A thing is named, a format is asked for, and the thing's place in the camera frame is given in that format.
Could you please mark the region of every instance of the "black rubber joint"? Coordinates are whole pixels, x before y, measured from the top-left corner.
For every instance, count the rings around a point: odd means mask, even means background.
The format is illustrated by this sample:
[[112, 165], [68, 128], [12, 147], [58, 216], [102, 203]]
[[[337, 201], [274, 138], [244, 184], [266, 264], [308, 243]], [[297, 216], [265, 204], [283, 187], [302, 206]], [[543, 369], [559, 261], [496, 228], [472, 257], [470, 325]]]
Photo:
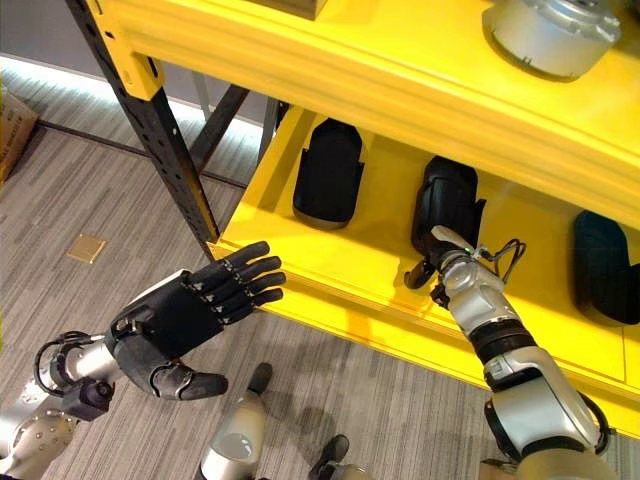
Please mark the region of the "black rubber joint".
[[476, 355], [486, 364], [503, 353], [522, 347], [535, 347], [536, 342], [519, 320], [510, 318], [476, 328], [469, 341]]

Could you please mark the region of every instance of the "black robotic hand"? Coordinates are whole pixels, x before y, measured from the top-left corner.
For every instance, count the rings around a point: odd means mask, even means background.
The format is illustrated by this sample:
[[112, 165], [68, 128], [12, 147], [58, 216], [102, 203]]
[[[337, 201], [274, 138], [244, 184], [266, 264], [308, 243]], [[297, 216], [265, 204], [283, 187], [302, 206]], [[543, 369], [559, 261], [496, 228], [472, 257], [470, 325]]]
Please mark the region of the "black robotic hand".
[[223, 375], [196, 372], [180, 357], [255, 307], [282, 298], [278, 257], [259, 242], [195, 273], [183, 271], [127, 305], [106, 333], [107, 348], [138, 387], [157, 397], [194, 400], [227, 390]]

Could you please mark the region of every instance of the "cardboard box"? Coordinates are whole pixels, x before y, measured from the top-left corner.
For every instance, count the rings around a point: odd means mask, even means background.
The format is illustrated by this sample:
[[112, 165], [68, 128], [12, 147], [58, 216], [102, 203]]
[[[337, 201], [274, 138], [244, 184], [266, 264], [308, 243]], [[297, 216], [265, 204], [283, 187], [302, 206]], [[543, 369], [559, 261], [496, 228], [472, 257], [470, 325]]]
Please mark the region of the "cardboard box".
[[327, 0], [251, 0], [283, 12], [315, 20]]
[[11, 95], [4, 85], [2, 86], [0, 103], [2, 104], [0, 112], [2, 116], [0, 124], [1, 186], [13, 166], [18, 162], [38, 115]]

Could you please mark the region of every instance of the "white wall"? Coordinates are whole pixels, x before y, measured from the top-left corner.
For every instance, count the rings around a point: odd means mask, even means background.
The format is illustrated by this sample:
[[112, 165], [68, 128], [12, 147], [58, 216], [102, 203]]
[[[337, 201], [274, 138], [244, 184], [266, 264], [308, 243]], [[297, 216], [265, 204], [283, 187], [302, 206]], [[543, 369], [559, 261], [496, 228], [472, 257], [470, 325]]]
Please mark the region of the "white wall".
[[[0, 52], [102, 76], [63, 0], [0, 0]], [[199, 105], [191, 72], [164, 64], [167, 95]], [[213, 104], [227, 83], [206, 77]], [[262, 123], [266, 97], [252, 93], [239, 115]]]

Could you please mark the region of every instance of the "metal cylinder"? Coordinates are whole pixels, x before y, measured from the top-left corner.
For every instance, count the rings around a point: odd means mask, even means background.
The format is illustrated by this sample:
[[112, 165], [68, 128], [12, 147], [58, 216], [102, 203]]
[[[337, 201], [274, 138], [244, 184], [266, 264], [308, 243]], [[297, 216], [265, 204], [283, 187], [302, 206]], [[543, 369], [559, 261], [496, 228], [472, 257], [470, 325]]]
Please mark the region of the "metal cylinder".
[[605, 0], [502, 0], [486, 19], [495, 40], [523, 65], [565, 78], [587, 72], [620, 38]]
[[102, 340], [69, 351], [65, 367], [69, 377], [75, 381], [88, 377], [113, 383], [122, 375], [117, 362]]

